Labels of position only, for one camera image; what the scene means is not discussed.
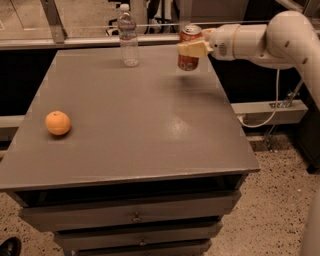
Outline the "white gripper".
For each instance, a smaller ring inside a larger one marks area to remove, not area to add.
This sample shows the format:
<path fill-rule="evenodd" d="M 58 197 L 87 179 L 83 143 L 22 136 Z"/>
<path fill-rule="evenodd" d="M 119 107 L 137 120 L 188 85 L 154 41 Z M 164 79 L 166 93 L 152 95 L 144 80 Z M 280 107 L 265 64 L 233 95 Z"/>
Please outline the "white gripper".
<path fill-rule="evenodd" d="M 232 61 L 235 59 L 234 38 L 239 27 L 239 24 L 227 24 L 216 29 L 203 29 L 204 40 L 178 43 L 178 53 L 182 56 L 202 58 L 212 52 L 211 55 L 217 60 Z"/>

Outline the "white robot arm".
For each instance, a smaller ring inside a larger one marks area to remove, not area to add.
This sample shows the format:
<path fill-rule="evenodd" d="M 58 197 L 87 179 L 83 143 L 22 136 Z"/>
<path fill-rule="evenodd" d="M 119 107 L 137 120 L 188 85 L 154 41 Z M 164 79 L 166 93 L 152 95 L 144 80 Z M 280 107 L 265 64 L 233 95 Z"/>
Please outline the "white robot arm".
<path fill-rule="evenodd" d="M 263 67 L 294 67 L 319 98 L 319 39 L 309 20 L 285 11 L 267 25 L 204 29 L 181 53 L 217 60 L 249 60 Z M 256 153 L 262 170 L 243 184 L 243 198 L 205 256 L 319 256 L 319 177 L 285 137 L 277 153 Z"/>

